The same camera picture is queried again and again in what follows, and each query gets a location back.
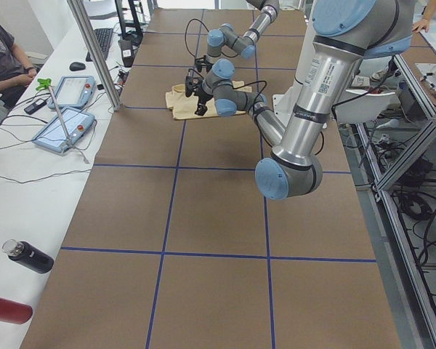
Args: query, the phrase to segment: person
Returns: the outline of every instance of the person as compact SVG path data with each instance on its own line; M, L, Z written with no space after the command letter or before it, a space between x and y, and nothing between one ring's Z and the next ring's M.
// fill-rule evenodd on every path
M416 21L412 26L412 31L414 33L419 33L424 30L425 33L429 32L429 24L431 19L436 14L436 0L429 0L428 5L424 8L421 13L421 19Z
M431 23L431 19L435 16L435 14L436 14L436 0L429 0L428 4L426 5L423 12L421 13L421 19L417 20L412 25L412 32L419 33L420 31L424 30L426 33L428 33L429 24ZM389 69L384 69L382 71L377 71L371 74L370 79L374 82L382 81L385 76L387 76L387 78L393 76L396 70L397 70L397 66L394 62L392 62L392 65L391 67L389 67Z
M36 74L36 68L13 35L0 25L0 100L6 108L15 106Z

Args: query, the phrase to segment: yellow cloth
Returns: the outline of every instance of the yellow cloth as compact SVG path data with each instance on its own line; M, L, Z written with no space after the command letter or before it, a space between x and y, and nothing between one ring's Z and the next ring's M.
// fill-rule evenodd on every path
M243 86L243 81L233 81L234 87ZM252 92L250 86L242 87L239 91ZM175 85L171 88L170 92L165 94L166 107L173 111L173 119L175 120L188 120L188 119L203 119L212 118L218 116L217 109L215 108L214 99L207 102L206 106L208 108L204 116L195 115L194 112L197 110L198 97L190 96L187 98L185 96L185 85ZM244 114L245 111L238 111L238 114Z

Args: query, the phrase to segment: hand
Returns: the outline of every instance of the hand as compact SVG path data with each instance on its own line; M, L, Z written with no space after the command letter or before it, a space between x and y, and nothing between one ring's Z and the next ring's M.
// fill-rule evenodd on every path
M33 78L33 77L36 76L36 75L37 75L37 70L36 70L35 68L30 69L30 70L28 71L28 76L31 77L31 78Z
M419 33L424 30L425 33L429 32L429 21L426 18L422 18L412 25L412 32Z
M15 76L13 79L15 80L16 85L27 87L32 82L32 80L34 80L34 77L31 77L28 74L20 74L18 76Z

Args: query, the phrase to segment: man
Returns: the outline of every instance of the man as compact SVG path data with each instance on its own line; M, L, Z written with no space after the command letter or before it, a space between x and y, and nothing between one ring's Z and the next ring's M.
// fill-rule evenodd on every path
M421 19L413 24L412 31L419 33L424 30L426 33L429 31L429 23L436 14L436 0L429 0L428 5L424 8L421 14Z
M15 43L13 35L0 25L0 100L12 108L36 76L29 57Z

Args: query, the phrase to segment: computer mouse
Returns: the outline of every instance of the computer mouse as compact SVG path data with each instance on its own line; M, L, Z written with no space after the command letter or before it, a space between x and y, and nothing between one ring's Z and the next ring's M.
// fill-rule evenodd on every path
M70 64L70 71L83 71L86 68L86 65L81 62L72 62Z

